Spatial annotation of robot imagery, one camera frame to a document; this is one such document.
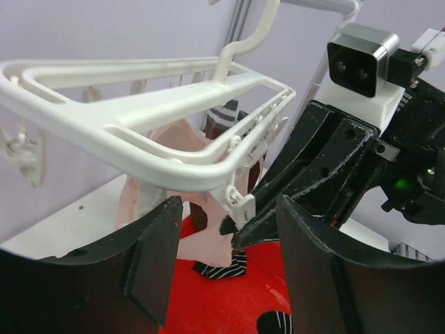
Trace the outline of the white clip sock hanger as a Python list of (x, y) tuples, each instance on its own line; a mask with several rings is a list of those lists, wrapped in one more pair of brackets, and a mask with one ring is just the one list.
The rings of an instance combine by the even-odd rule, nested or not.
[[(256, 214), (254, 196), (235, 187), (283, 128), (283, 109), (295, 91), (233, 61), (268, 36), (279, 8), (268, 1), (254, 33), (226, 45), (219, 56), (154, 60), (8, 61), (1, 64), (1, 104), (19, 117), (55, 134), (107, 164), (154, 186), (184, 193), (209, 192), (241, 229)], [(211, 72), (207, 81), (80, 103), (64, 88)], [(206, 148), (184, 152), (164, 147), (147, 133), (222, 106), (257, 86), (274, 97)]]

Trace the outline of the pale pink sock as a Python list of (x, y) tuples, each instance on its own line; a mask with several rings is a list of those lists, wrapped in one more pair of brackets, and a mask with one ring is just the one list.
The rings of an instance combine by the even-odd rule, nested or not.
[[(180, 120), (155, 131), (151, 140), (167, 148), (185, 152), (203, 150), (212, 142)], [(184, 193), (158, 188), (128, 176), (120, 193), (116, 228), (119, 229), (152, 211), (170, 196), (201, 207), (207, 215), (207, 226), (179, 240), (177, 259), (198, 261), (212, 267), (228, 267), (232, 263), (232, 234), (221, 235), (220, 226), (226, 211), (209, 193)]]

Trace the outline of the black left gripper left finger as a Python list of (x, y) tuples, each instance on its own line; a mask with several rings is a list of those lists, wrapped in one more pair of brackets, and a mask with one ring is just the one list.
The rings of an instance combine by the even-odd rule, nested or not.
[(179, 197), (64, 257), (1, 252), (2, 333), (158, 333), (181, 232)]

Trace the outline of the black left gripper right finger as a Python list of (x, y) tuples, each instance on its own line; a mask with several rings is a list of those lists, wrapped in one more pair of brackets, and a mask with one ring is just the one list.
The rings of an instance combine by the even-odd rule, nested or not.
[(297, 333), (443, 333), (444, 263), (378, 250), (276, 203)]

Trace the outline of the brown sock striped cuff long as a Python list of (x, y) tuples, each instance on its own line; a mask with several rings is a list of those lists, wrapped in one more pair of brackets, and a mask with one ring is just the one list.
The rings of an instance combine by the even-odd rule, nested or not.
[[(201, 130), (208, 139), (215, 139), (223, 132), (233, 127), (248, 115), (247, 112), (238, 110), (238, 101), (230, 100), (224, 106), (213, 107), (206, 111)], [(264, 168), (264, 155), (253, 167), (251, 167), (248, 177), (248, 192), (251, 192), (259, 181)], [(204, 230), (207, 227), (207, 215), (204, 210), (191, 203), (191, 224), (195, 232)]]

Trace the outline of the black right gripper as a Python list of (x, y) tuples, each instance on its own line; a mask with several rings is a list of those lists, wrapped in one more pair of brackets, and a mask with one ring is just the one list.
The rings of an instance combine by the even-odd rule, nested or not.
[(278, 239), (280, 195), (337, 228), (375, 186), (387, 197), (384, 211), (444, 224), (444, 94), (423, 80), (406, 90), (387, 84), (372, 99), (328, 83), (325, 104), (308, 103), (253, 191), (257, 215), (233, 247)]

